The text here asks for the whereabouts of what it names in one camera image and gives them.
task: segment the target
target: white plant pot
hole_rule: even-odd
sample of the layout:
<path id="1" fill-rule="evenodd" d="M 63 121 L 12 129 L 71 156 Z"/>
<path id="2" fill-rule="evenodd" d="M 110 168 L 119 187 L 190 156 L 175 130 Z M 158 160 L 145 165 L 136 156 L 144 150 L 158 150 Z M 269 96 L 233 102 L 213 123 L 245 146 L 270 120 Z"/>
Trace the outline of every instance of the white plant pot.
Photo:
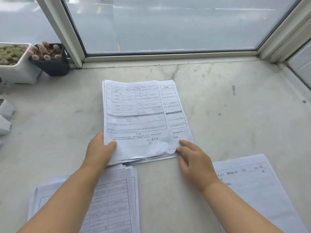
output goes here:
<path id="1" fill-rule="evenodd" d="M 11 131 L 11 123 L 0 115 L 0 135 L 8 134 Z"/>
<path id="2" fill-rule="evenodd" d="M 29 43 L 0 43 L 0 46 L 21 45 L 27 50 L 15 65 L 0 65 L 0 78 L 2 81 L 10 83 L 30 83 L 35 84 L 41 69 L 31 64 L 28 60 L 27 51 L 30 49 Z"/>
<path id="3" fill-rule="evenodd" d="M 0 115 L 8 119 L 14 113 L 15 108 L 6 99 L 0 98 Z"/>

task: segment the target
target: black plant pot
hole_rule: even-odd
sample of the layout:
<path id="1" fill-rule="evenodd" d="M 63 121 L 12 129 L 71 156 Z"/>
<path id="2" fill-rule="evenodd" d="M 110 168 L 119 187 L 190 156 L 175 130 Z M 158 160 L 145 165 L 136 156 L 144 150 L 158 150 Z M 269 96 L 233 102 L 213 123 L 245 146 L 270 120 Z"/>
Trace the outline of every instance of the black plant pot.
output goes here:
<path id="1" fill-rule="evenodd" d="M 47 73 L 48 75 L 55 77 L 55 76 L 65 76 L 68 74 L 70 66 L 64 51 L 64 47 L 60 43 L 50 44 L 52 45 L 59 45 L 61 52 L 61 58 L 57 61 L 34 61 L 31 57 L 29 57 L 29 61 L 40 68 L 42 71 Z"/>

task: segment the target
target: forearm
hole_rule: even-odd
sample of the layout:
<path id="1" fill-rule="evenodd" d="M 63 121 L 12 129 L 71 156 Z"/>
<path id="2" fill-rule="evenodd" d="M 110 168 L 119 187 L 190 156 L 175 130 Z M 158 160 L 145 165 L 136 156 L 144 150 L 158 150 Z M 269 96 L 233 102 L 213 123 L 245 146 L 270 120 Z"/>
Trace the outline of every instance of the forearm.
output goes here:
<path id="1" fill-rule="evenodd" d="M 89 166 L 77 170 L 18 233 L 78 233 L 100 176 Z"/>
<path id="2" fill-rule="evenodd" d="M 282 232 L 222 182 L 202 192 L 226 233 Z"/>

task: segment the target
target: document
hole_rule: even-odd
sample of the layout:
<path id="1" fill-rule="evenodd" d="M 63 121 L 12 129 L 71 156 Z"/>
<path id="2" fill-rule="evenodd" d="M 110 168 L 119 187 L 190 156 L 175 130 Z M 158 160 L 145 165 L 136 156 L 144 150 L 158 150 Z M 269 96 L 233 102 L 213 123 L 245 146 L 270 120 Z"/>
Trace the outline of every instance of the document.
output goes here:
<path id="1" fill-rule="evenodd" d="M 165 114 L 174 138 L 175 148 L 180 147 L 180 139 L 194 142 L 175 82 L 169 80 L 161 81 L 159 84 L 161 86 Z"/>
<path id="2" fill-rule="evenodd" d="M 308 233 L 265 155 L 214 162 L 213 166 L 223 183 L 282 231 Z"/>
<path id="3" fill-rule="evenodd" d="M 118 142 L 111 163 L 174 153 L 158 81 L 105 80 L 103 98 L 104 144 Z"/>
<path id="4" fill-rule="evenodd" d="M 130 168 L 105 172 L 95 188 L 80 233 L 140 232 L 132 176 L 137 178 L 137 173 L 135 176 Z M 32 215 L 42 208 L 62 184 L 59 182 L 37 188 Z"/>

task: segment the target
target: small succulent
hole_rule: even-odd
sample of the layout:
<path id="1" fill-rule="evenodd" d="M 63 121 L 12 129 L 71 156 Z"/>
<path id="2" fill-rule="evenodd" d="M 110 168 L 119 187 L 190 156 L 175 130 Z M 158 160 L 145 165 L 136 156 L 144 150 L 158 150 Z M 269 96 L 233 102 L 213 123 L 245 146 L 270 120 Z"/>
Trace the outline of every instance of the small succulent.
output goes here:
<path id="1" fill-rule="evenodd" d="M 62 49 L 57 44 L 42 42 L 32 46 L 27 53 L 31 61 L 57 61 L 61 58 Z"/>
<path id="2" fill-rule="evenodd" d="M 0 65 L 15 65 L 27 47 L 20 45 L 0 46 Z"/>

